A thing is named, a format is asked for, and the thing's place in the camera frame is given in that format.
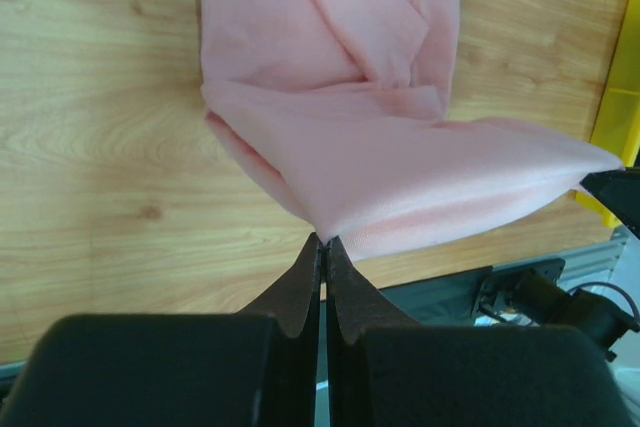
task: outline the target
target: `yellow object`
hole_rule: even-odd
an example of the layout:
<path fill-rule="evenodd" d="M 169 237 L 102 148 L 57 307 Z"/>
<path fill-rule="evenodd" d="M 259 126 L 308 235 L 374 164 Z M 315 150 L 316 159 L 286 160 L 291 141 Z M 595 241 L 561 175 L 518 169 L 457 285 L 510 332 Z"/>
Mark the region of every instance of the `yellow object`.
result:
<path fill-rule="evenodd" d="M 640 0 L 629 0 L 591 137 L 596 144 L 634 165 L 640 150 Z M 620 221 L 592 196 L 578 192 L 582 204 L 602 212 L 605 225 Z"/>

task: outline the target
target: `light wood surface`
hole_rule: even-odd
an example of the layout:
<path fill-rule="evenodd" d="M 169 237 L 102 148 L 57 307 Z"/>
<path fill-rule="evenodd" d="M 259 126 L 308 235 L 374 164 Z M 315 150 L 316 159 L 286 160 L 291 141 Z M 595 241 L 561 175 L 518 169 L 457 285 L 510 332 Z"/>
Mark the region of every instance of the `light wood surface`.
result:
<path fill-rule="evenodd" d="M 625 3 L 462 0 L 452 117 L 588 138 Z M 302 246 L 201 120 L 197 5 L 0 0 L 0 362 L 70 313 L 237 310 Z M 360 268 L 386 286 L 609 235 L 567 197 Z"/>

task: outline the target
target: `wooden table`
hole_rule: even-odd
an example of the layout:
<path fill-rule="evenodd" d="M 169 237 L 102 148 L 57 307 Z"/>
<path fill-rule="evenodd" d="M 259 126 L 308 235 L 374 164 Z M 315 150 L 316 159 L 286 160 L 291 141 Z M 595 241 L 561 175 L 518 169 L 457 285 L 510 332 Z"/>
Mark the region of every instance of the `wooden table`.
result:
<path fill-rule="evenodd" d="M 0 362 L 74 312 L 234 311 L 302 246 L 201 120 L 198 2 L 0 0 Z M 587 139 L 625 3 L 462 0 L 452 117 Z M 567 197 L 359 266 L 387 286 L 609 235 Z"/>

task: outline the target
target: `yellow tray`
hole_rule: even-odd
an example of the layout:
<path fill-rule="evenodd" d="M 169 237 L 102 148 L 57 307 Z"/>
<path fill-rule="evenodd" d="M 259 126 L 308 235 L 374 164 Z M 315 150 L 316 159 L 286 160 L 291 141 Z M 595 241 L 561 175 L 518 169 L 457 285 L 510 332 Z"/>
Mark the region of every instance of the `yellow tray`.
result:
<path fill-rule="evenodd" d="M 632 166 L 640 150 L 640 0 L 629 0 L 591 142 Z M 576 199 L 602 213 L 605 225 L 620 221 L 600 202 L 578 192 Z"/>

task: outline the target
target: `towel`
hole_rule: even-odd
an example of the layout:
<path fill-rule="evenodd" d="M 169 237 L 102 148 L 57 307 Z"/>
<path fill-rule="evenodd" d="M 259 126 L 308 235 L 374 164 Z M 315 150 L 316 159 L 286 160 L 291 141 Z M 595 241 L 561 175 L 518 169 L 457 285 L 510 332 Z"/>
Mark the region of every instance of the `towel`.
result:
<path fill-rule="evenodd" d="M 458 25 L 459 0 L 202 0 L 206 120 L 353 260 L 504 225 L 621 168 L 535 124 L 448 121 Z"/>

